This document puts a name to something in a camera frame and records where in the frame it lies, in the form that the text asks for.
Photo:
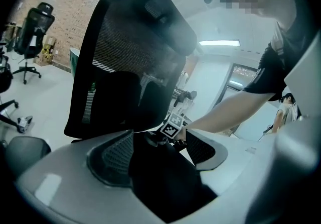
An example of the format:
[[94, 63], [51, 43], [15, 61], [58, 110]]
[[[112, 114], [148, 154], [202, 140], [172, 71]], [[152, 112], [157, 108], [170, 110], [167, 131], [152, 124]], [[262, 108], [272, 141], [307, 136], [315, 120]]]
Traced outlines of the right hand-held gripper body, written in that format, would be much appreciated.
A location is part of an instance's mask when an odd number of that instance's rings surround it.
[[176, 139], [177, 134], [183, 127], [184, 119], [176, 113], [171, 113], [164, 125], [160, 129], [161, 140], [160, 144], [173, 143], [175, 148], [185, 148], [186, 143], [180, 139]]

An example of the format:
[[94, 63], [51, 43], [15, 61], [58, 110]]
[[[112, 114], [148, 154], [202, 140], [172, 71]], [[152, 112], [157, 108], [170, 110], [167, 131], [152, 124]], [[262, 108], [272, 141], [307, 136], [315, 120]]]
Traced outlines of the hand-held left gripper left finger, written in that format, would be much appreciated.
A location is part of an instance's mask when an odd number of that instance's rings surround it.
[[145, 132], [107, 133], [61, 147], [17, 180], [53, 223], [169, 223], [170, 194], [152, 178]]

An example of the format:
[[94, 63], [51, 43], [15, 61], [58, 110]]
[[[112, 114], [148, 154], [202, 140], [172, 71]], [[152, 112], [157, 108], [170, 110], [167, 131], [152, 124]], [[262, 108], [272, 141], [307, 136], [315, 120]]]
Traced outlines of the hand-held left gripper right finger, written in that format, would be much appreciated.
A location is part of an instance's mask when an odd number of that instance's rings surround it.
[[224, 193], [245, 170], [260, 146], [258, 141], [230, 138], [200, 130], [186, 131], [188, 154], [203, 184]]

